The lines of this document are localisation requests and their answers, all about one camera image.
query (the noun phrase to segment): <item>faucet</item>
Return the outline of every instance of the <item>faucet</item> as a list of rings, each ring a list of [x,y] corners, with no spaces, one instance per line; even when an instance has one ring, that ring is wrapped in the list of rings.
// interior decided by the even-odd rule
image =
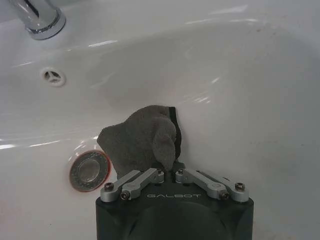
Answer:
[[[50,0],[8,1],[35,40],[51,38],[65,26],[66,17]]]

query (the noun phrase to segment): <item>screw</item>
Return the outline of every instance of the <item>screw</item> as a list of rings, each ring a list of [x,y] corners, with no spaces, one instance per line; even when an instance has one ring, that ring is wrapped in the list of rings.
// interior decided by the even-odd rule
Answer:
[[[104,190],[106,192],[110,192],[114,189],[114,184],[112,182],[107,182],[105,185],[104,185]]]
[[[122,200],[128,200],[129,198],[130,198],[130,192],[128,192],[128,191],[123,191],[123,192],[121,192],[120,193],[120,198],[122,199]]]
[[[246,189],[246,186],[242,182],[237,182],[235,185],[235,190],[243,192]]]
[[[230,195],[226,190],[222,190],[219,194],[221,200],[228,200]]]

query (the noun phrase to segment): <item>metal drain cover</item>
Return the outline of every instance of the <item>metal drain cover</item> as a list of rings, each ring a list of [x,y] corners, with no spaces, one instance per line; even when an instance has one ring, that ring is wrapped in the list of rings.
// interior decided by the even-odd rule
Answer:
[[[70,170],[70,183],[80,192],[89,192],[99,187],[109,174],[107,156],[100,151],[87,151],[81,154]]]

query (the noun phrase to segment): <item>sink drain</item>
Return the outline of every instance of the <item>sink drain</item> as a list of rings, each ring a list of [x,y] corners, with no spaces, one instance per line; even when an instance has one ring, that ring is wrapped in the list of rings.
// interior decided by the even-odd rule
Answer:
[[[89,192],[99,187],[108,177],[110,162],[101,151],[87,151],[73,163],[69,179],[74,189]]]
[[[43,80],[47,81],[52,87],[61,87],[66,83],[65,75],[52,67],[42,69],[40,76]]]

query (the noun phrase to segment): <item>gray towel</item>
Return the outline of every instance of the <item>gray towel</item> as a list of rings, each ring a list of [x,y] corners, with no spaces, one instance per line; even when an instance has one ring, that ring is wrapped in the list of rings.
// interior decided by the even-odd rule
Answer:
[[[156,162],[170,171],[181,151],[176,108],[151,105],[139,109],[123,123],[104,128],[97,143],[118,179],[132,170],[145,171]]]

